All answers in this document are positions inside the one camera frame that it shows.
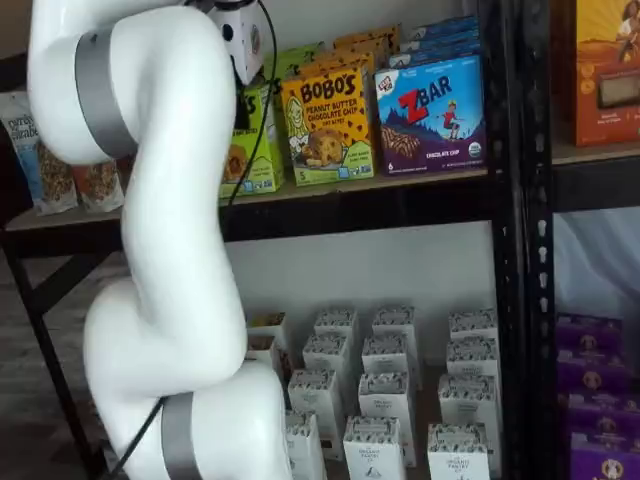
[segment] purple box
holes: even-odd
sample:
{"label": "purple box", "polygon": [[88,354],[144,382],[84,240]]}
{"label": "purple box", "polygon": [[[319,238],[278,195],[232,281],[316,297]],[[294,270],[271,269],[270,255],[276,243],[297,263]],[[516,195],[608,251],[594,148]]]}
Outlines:
{"label": "purple box", "polygon": [[586,388],[609,393],[628,393],[631,369],[621,355],[598,350],[558,350],[558,391]]}
{"label": "purple box", "polygon": [[640,478],[640,439],[616,434],[571,433],[571,480]]}
{"label": "purple box", "polygon": [[598,431],[640,436],[640,396],[609,393],[569,395],[569,430]]}
{"label": "purple box", "polygon": [[559,313],[556,321],[558,348],[598,349],[611,353],[622,351],[622,320]]}

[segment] green snack box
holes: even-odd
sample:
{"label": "green snack box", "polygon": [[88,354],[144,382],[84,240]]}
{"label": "green snack box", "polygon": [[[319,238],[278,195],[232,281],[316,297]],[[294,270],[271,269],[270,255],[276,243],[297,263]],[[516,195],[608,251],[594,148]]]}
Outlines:
{"label": "green snack box", "polygon": [[[284,119],[282,108],[282,81],[299,75],[298,67],[304,63],[313,61],[313,56],[324,51],[324,42],[310,43],[302,47],[291,48],[278,53],[278,63],[276,64],[276,81],[273,90],[273,107],[276,111],[276,130],[278,131],[278,142],[280,151],[286,165],[291,165],[291,154],[289,152],[289,140],[287,137],[287,123]],[[273,69],[273,55],[268,55],[264,61],[264,78],[271,77]]]}
{"label": "green snack box", "polygon": [[[231,147],[224,167],[224,176],[220,186],[220,198],[229,198],[247,166],[258,139],[258,129],[266,105],[268,85],[250,86],[245,89],[245,99],[249,110],[249,129],[234,130]],[[275,192],[284,182],[282,154],[273,114],[273,93],[271,107],[267,113],[265,132],[262,134],[256,157],[238,195],[256,195]]]}

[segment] child illustration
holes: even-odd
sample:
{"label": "child illustration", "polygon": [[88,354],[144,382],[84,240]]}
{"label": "child illustration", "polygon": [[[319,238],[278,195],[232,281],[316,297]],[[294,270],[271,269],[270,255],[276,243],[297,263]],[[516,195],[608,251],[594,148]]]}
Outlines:
{"label": "child illustration", "polygon": [[289,131],[289,147],[293,156],[302,152],[309,144],[309,128],[304,123],[302,103],[296,97],[287,102],[287,129]]}
{"label": "child illustration", "polygon": [[464,119],[456,117],[456,108],[458,104],[455,100],[449,101],[449,108],[442,115],[438,115],[436,118],[444,117],[444,128],[451,130],[449,134],[449,140],[456,140],[458,138],[458,132],[460,131],[460,124],[453,120],[463,122]]}

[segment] floor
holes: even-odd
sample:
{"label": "floor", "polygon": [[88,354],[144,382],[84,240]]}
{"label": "floor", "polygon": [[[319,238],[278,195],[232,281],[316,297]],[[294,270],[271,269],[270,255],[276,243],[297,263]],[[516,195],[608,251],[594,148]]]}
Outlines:
{"label": "floor", "polygon": [[[84,479],[53,384],[1,255],[0,476],[3,480]],[[46,278],[62,262],[28,261],[32,283]],[[92,413],[82,367],[84,315],[106,282],[126,274],[123,257],[112,255],[45,317],[83,424],[96,442],[103,434]]]}

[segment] black cable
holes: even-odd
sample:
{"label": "black cable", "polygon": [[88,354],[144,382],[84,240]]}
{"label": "black cable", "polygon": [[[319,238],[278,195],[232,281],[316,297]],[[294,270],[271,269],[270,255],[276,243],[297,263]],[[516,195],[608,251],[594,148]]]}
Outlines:
{"label": "black cable", "polygon": [[[271,79],[269,80],[269,90],[267,92],[267,99],[266,99],[267,101],[265,103],[264,113],[262,114],[262,122],[260,124],[260,131],[258,132],[258,139],[256,140],[256,144],[255,144],[255,146],[253,148],[253,153],[251,154],[251,157],[249,158],[249,162],[247,163],[247,166],[245,167],[244,171],[242,172],[242,176],[240,177],[240,180],[238,181],[238,184],[236,185],[235,189],[233,190],[233,193],[231,194],[231,197],[229,198],[228,206],[233,205],[233,201],[235,200],[236,196],[238,195],[238,190],[240,190],[240,186],[242,185],[242,183],[244,182],[244,179],[246,178],[247,174],[251,170],[251,165],[253,164],[253,160],[254,160],[254,158],[256,156],[256,153],[258,151],[258,147],[260,145],[260,140],[262,139],[262,133],[264,132],[264,126],[267,123],[267,114],[269,112],[269,104],[271,103],[271,95],[273,93],[273,85],[275,84],[276,62],[278,60],[278,47],[277,47],[277,44],[276,44],[276,32],[275,32],[275,29],[273,28],[273,23],[271,21],[271,17],[269,16],[269,12],[267,11],[267,9],[264,6],[264,4],[262,3],[262,0],[257,0],[257,1],[258,1],[258,4],[260,5],[260,7],[262,8],[262,11],[264,12],[264,16],[267,18],[267,22],[269,23],[269,29],[271,30],[271,38],[273,40],[273,67],[271,69]],[[166,397],[162,397],[161,399],[158,400],[158,402],[154,405],[153,409],[151,409],[151,411],[149,412],[149,415],[147,416],[147,419],[144,421],[144,423],[140,427],[140,430],[138,430],[138,433],[136,433],[136,436],[133,437],[133,440],[131,440],[131,443],[129,444],[129,446],[125,450],[124,455],[122,455],[122,457],[120,458],[120,460],[118,461],[116,466],[113,468],[113,470],[111,472],[103,475],[100,478],[100,480],[115,480],[115,478],[117,478],[117,476],[120,475],[120,472],[122,472],[122,469],[124,468],[124,464],[127,463],[127,460],[129,460],[129,457],[131,457],[131,455],[135,451],[136,447],[138,446],[138,444],[140,443],[140,441],[144,437],[145,433],[147,433],[147,430],[151,426],[151,423],[153,422],[153,420],[156,418],[156,416],[158,415],[158,413],[160,412],[160,410],[164,406],[165,401],[166,401]]]}
{"label": "black cable", "polygon": [[134,450],[140,443],[140,440],[142,440],[142,437],[144,437],[144,434],[147,433],[147,430],[151,426],[151,422],[153,422],[154,418],[156,418],[156,415],[158,415],[158,412],[160,412],[160,410],[164,406],[164,402],[166,399],[167,397],[162,397],[160,400],[158,400],[158,402],[154,405],[154,407],[149,412],[149,415],[147,416],[147,419],[142,424],[142,427],[140,427],[140,430],[138,430],[138,433],[136,433],[136,436],[133,437],[133,440],[131,440],[131,443],[125,450],[124,455],[122,455],[122,458],[118,460],[118,463],[116,463],[116,466],[113,467],[113,470],[103,475],[100,480],[115,480],[115,478],[117,478],[118,475],[120,475],[120,472],[122,472],[122,469],[124,468],[124,464],[127,463],[127,460],[129,460],[129,457],[131,456],[131,454],[134,452]]}
{"label": "black cable", "polygon": [[233,193],[231,194],[231,197],[229,197],[229,203],[227,203],[228,207],[233,205],[233,202],[236,199],[236,196],[238,195],[238,191],[240,190],[240,187],[244,183],[245,178],[247,178],[247,174],[251,171],[251,166],[253,165],[253,161],[255,160],[256,153],[258,152],[258,147],[260,146],[260,140],[262,140],[262,134],[264,133],[264,126],[267,123],[267,114],[269,113],[269,104],[271,103],[271,95],[273,93],[273,86],[275,84],[275,79],[276,79],[276,64],[278,62],[278,45],[276,42],[276,31],[273,28],[273,22],[271,21],[271,17],[269,16],[269,12],[264,6],[264,3],[262,3],[262,0],[257,0],[257,1],[258,1],[258,4],[260,5],[260,8],[262,8],[262,11],[264,12],[264,16],[266,17],[267,22],[269,23],[269,30],[271,30],[271,39],[273,41],[273,65],[271,67],[271,78],[269,79],[269,90],[267,92],[267,101],[265,102],[264,112],[262,114],[262,122],[260,123],[260,130],[258,130],[258,138],[256,140],[256,144],[253,147],[253,152],[251,153],[251,157],[249,157],[249,161],[247,162],[247,166],[244,168],[244,171],[240,176],[240,180],[238,180],[238,183],[233,189]]}

